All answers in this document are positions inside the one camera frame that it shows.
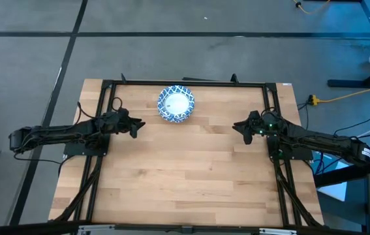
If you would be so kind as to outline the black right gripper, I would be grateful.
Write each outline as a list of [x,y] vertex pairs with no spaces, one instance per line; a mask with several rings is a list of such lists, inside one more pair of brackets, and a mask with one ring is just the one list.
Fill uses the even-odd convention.
[[285,126],[281,116],[275,112],[252,111],[249,114],[249,120],[235,122],[232,128],[236,131],[243,131],[243,141],[249,145],[253,141],[253,134],[278,135]]

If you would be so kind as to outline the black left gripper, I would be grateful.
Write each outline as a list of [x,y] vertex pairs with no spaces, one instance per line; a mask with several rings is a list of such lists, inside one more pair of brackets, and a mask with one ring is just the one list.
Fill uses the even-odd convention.
[[137,138],[139,128],[145,124],[142,119],[129,117],[129,111],[125,108],[101,115],[101,132],[103,134],[119,134],[130,131],[130,136]]

